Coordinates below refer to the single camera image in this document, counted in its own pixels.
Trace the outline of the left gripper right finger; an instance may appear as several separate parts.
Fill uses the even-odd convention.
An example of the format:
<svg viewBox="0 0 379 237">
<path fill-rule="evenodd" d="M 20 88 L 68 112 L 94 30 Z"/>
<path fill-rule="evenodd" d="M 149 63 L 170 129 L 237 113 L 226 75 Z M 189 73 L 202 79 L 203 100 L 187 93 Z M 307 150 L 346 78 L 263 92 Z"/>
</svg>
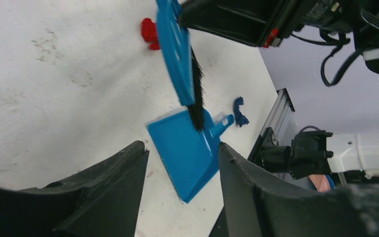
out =
<svg viewBox="0 0 379 237">
<path fill-rule="evenodd" d="M 379 237 L 379 184 L 319 193 L 288 183 L 226 143 L 218 150 L 230 237 Z"/>
</svg>

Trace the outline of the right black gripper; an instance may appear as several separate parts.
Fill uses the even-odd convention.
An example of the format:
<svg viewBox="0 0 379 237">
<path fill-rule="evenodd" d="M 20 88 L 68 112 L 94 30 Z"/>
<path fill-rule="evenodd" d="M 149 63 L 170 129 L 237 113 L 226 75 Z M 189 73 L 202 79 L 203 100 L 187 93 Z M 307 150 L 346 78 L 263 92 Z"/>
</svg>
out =
<svg viewBox="0 0 379 237">
<path fill-rule="evenodd" d="M 330 56 L 354 43 L 334 82 L 359 56 L 379 74 L 379 0 L 188 0 L 181 7 L 180 26 L 254 47 L 278 47 L 304 26 L 316 27 L 321 40 L 314 44 L 331 46 Z"/>
</svg>

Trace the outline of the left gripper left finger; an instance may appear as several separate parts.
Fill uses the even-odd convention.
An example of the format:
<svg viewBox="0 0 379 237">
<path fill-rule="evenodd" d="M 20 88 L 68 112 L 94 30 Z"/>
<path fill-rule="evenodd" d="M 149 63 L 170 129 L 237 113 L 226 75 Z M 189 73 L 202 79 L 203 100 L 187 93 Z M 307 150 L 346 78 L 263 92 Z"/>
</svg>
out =
<svg viewBox="0 0 379 237">
<path fill-rule="evenodd" d="M 0 188 L 0 237 L 132 237 L 149 151 L 135 141 L 43 188 Z"/>
</svg>

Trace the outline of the blue dustpan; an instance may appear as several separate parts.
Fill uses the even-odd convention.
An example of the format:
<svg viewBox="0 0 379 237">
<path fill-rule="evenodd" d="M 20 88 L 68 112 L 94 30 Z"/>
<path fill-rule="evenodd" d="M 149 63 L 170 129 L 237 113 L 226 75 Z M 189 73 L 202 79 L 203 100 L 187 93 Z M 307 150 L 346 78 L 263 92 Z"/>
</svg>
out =
<svg viewBox="0 0 379 237">
<path fill-rule="evenodd" d="M 220 136 L 234 123 L 232 114 L 214 122 L 204 110 L 204 129 L 197 131 L 187 110 L 147 124 L 179 198 L 190 202 L 219 170 Z"/>
</svg>

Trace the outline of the blue hand brush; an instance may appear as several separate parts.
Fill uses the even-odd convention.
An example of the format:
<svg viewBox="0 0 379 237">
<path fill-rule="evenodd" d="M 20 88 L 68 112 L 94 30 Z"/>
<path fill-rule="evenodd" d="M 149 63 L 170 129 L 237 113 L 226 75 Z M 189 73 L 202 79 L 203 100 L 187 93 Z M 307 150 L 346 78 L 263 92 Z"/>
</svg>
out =
<svg viewBox="0 0 379 237">
<path fill-rule="evenodd" d="M 203 72 L 190 43 L 189 30 L 178 23 L 177 0 L 157 0 L 156 30 L 164 62 L 179 102 L 188 110 L 194 129 L 204 129 Z"/>
</svg>

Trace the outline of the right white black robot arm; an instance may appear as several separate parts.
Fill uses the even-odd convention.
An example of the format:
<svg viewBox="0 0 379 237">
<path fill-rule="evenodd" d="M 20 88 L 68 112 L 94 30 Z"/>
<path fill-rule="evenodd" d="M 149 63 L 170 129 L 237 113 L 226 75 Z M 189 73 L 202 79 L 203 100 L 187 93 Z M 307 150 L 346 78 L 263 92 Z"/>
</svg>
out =
<svg viewBox="0 0 379 237">
<path fill-rule="evenodd" d="M 366 67 L 379 74 L 379 0 L 188 0 L 182 4 L 181 26 L 204 31 L 255 47 L 278 47 L 296 37 L 305 26 L 316 27 L 321 37 L 314 44 L 331 46 L 330 56 L 354 42 L 355 50 L 327 79 L 337 85 L 350 65 L 362 57 Z M 294 179 L 311 174 L 352 172 L 353 178 L 379 178 L 379 135 L 351 135 L 314 129 L 302 130 L 289 146 L 274 143 L 270 127 L 259 136 L 249 160 L 271 173 L 288 173 Z"/>
</svg>

